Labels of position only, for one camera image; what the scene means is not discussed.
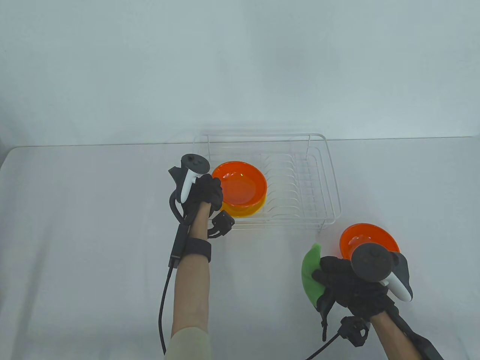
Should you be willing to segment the person's left hand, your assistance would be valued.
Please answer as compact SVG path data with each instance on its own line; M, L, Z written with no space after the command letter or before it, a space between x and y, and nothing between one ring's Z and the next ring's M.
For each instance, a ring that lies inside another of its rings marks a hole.
M187 200L182 204L184 218L195 215L201 203L211 205L209 216L219 211L223 204L221 180L209 173L197 178L191 186Z

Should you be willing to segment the person's right hand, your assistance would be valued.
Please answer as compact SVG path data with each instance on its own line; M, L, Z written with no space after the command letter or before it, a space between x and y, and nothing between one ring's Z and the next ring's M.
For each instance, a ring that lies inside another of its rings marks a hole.
M387 294L387 287L358 277L348 259L322 257L319 270L313 272L312 278L330 290L339 305L367 322L382 312L396 308Z

